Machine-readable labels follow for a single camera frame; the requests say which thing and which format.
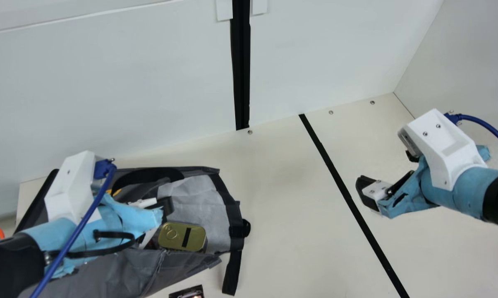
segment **black seam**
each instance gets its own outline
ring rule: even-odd
[[[249,73],[251,69],[249,8],[249,0],[232,0],[230,54],[236,130],[249,127]]]
[[[347,186],[345,185],[343,179],[339,175],[337,169],[335,168],[334,164],[332,163],[332,160],[330,159],[330,156],[326,152],[326,149],[324,149],[323,144],[321,141],[319,141],[319,138],[317,137],[317,134],[315,134],[315,131],[311,127],[310,122],[306,118],[306,115],[300,114],[299,115],[300,120],[304,124],[304,127],[306,128],[308,134],[311,137],[311,140],[314,142],[315,147],[317,147],[317,150],[319,150],[319,154],[323,158],[326,166],[328,167],[328,170],[330,171],[330,174],[332,174],[332,177],[334,177],[335,184],[338,186],[341,194],[343,195],[343,198],[347,202],[347,205],[350,208],[350,211],[355,217],[355,220],[357,221],[357,224],[359,224],[361,230],[363,231],[363,234],[365,235],[366,239],[370,243],[370,246],[372,247],[372,250],[378,257],[378,260],[381,263],[381,266],[383,266],[383,269],[385,269],[385,272],[389,276],[390,281],[392,281],[394,288],[396,288],[396,291],[398,294],[400,294],[400,297],[402,298],[408,298],[409,295],[407,294],[404,285],[400,282],[400,279],[396,275],[396,273],[393,270],[393,267],[390,265],[389,260],[381,250],[380,245],[378,244],[378,241],[376,241],[376,238],[372,234],[372,232],[369,229],[369,226],[366,224],[365,219],[359,212],[359,209],[357,209],[357,206],[354,203],[354,200],[352,199],[352,196],[350,195],[350,192],[347,189]]]

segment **black strap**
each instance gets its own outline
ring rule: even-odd
[[[229,263],[225,270],[225,277],[223,279],[223,287],[221,292],[234,296],[238,288],[238,277],[240,275],[240,266],[242,264],[242,251],[232,251],[230,253]]]
[[[123,243],[121,245],[111,247],[111,248],[93,249],[93,250],[78,251],[78,252],[71,252],[70,251],[67,253],[66,257],[70,258],[70,259],[83,259],[83,258],[105,256],[105,255],[109,255],[111,253],[122,251],[124,249],[129,248],[129,247],[132,247],[135,244],[135,236],[133,236],[133,234],[131,234],[131,233],[100,232],[98,230],[94,230],[93,237],[97,242],[100,241],[101,238],[129,239],[129,241],[127,241],[126,243]],[[58,250],[47,251],[47,254],[53,259],[56,258],[59,253],[60,253],[60,251],[58,251]]]
[[[251,223],[249,223],[246,219],[242,219],[243,226],[230,226],[229,227],[229,235],[234,238],[245,238],[249,236],[251,232]]]
[[[243,239],[249,236],[251,232],[251,223],[246,219],[242,219],[242,226],[231,226],[229,227],[229,235],[231,242],[234,240],[241,240],[243,244]],[[242,264],[242,250],[232,250],[230,252],[229,264],[227,264],[227,269],[225,270],[225,277],[223,279],[223,288],[221,292],[234,296],[236,289],[238,288],[238,277],[240,275],[240,266]]]
[[[111,196],[128,185],[155,182],[164,177],[170,178],[170,182],[184,179],[183,174],[176,168],[141,168],[117,179],[111,187]]]

